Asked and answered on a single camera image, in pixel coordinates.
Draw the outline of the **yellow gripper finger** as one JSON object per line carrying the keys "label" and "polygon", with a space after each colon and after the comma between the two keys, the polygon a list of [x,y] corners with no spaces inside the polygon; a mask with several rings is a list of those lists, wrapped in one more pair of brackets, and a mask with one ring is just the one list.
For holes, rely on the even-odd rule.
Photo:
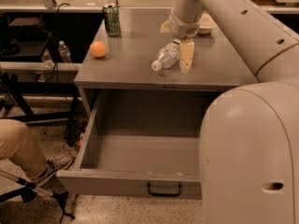
{"label": "yellow gripper finger", "polygon": [[170,33],[170,25],[169,25],[169,21],[165,21],[161,27],[160,27],[160,33],[161,34],[166,34],[166,33]]}
{"label": "yellow gripper finger", "polygon": [[182,40],[179,45],[179,68],[181,73],[186,74],[191,70],[193,54],[193,40],[191,38]]}

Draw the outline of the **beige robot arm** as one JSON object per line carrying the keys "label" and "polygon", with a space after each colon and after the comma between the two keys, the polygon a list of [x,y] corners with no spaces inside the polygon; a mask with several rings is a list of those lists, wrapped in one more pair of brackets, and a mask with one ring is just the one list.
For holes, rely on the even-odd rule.
{"label": "beige robot arm", "polygon": [[256,77],[220,95],[200,131],[204,224],[299,224],[298,36],[250,0],[178,0],[169,28],[187,40],[207,12]]}

